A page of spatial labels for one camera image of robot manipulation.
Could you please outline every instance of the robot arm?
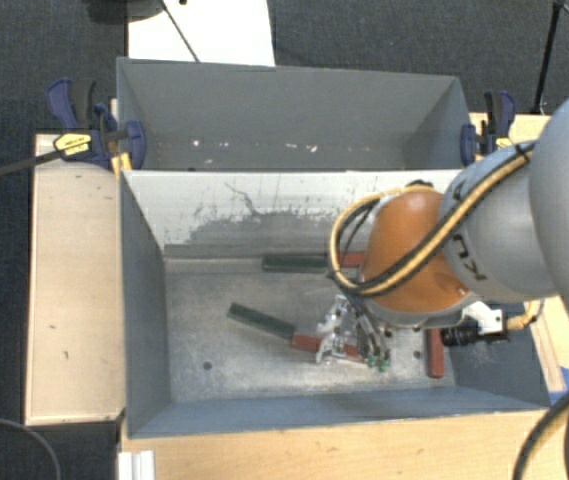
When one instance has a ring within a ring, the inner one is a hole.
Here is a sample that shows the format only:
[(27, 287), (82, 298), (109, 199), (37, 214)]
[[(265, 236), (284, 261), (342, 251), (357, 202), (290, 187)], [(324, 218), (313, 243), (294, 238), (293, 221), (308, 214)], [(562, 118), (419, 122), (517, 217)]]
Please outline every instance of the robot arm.
[[(451, 327), (481, 300), (557, 294), (569, 311), (569, 100), (539, 141), (472, 164), (445, 194), (416, 186), (386, 197), (347, 209), (329, 247), (335, 282), (374, 318)], [(342, 235), (373, 208), (365, 259), (351, 280), (338, 261)]]

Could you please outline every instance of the orange object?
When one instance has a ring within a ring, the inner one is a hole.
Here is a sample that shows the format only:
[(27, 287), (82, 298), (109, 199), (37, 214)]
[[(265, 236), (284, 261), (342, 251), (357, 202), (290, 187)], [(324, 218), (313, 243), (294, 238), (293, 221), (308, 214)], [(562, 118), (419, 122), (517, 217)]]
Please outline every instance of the orange object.
[[(380, 209), (366, 247), (362, 281), (378, 276), (419, 244), (437, 224), (442, 197), (432, 190), (408, 192)], [(468, 291), (440, 252), (409, 281), (372, 300), (392, 311), (429, 313), (453, 306)]]
[(439, 329), (426, 330), (426, 369), (431, 379), (444, 377), (444, 344)]

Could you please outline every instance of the black carpet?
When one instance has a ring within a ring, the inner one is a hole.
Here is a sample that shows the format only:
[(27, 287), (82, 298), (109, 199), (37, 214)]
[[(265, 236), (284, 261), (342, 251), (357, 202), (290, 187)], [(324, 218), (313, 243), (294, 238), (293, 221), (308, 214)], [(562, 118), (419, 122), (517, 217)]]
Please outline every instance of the black carpet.
[[(268, 0), (280, 65), (452, 74), (469, 108), (506, 89), (533, 104), (551, 0)], [(57, 126), (43, 91), (93, 78), (115, 95), (125, 8), (110, 0), (0, 0), (0, 166), (29, 156), (37, 130)], [(544, 92), (551, 113), (569, 96), (569, 17), (563, 15)], [(0, 417), (22, 415), (29, 263), (29, 175), (0, 180)], [(111, 424), (45, 429), (66, 479), (114, 475)], [(52, 478), (27, 437), (0, 429), (0, 479)]]

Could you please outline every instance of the blue clamp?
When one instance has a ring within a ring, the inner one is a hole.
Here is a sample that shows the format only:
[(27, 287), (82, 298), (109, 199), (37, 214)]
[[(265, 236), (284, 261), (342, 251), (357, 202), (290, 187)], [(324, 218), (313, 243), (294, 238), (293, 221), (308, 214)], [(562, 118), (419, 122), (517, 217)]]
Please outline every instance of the blue clamp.
[(127, 121), (125, 129), (118, 131), (117, 120), (104, 103), (93, 105), (95, 82), (73, 82), (61, 78), (46, 90), (46, 104), (51, 114), (60, 122), (64, 132), (82, 130), (91, 136), (90, 148), (66, 161), (88, 162), (104, 169), (111, 169), (111, 158), (117, 153), (109, 151), (109, 142), (117, 142), (118, 152), (131, 156), (133, 169), (140, 169), (146, 157), (146, 135), (138, 119)]
[(462, 126), (460, 135), (460, 156), (464, 166), (475, 162), (475, 155), (489, 155), (497, 148), (497, 139), (508, 137), (511, 125), (515, 122), (515, 100), (506, 91), (485, 92), (487, 120), (482, 121), (482, 132), (468, 123)]

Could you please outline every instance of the yellow cable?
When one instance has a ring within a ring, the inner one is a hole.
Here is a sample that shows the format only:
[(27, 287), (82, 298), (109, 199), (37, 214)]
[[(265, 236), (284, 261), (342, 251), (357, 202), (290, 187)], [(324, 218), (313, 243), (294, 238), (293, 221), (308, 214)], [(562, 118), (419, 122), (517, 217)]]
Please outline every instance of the yellow cable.
[(536, 320), (543, 308), (544, 300), (529, 302), (523, 314), (511, 317), (506, 321), (506, 328), (509, 331), (521, 331)]
[[(477, 186), (473, 187), (471, 192), (466, 196), (466, 198), (460, 203), (460, 205), (455, 208), (450, 218), (447, 222), (438, 230), (435, 235), (427, 242), (417, 254), (400, 270), (389, 278), (381, 281), (377, 285), (359, 291), (359, 295), (364, 297), (373, 297), (384, 292), (387, 288), (398, 283), (408, 275), (410, 275), (413, 270), (419, 266), (419, 264), (428, 257), (435, 248), (440, 245), (440, 243), (446, 238), (446, 236), (457, 226), (460, 220), (466, 215), (466, 213), (475, 205), (477, 202), (486, 195), (493, 187), (500, 183), (503, 179), (507, 178), (513, 172), (517, 171), (528, 163), (529, 155), (515, 155), (509, 163), (500, 167), (495, 172), (491, 173), (481, 181)], [(366, 196), (359, 201), (355, 202), (349, 206), (335, 221), (333, 228), (331, 230), (331, 235), (329, 239), (329, 264), (335, 279), (343, 286), (348, 289), (357, 290), (358, 284), (350, 281), (342, 272), (340, 271), (340, 264), (338, 261), (337, 252), (337, 235), (344, 220), (352, 213), (355, 209), (366, 204), (372, 200), (379, 199), (384, 195), (395, 195), (402, 192), (409, 192), (411, 190), (424, 190), (424, 186), (413, 186), (404, 187), (400, 189), (390, 190), (388, 192), (379, 192), (377, 194)]]

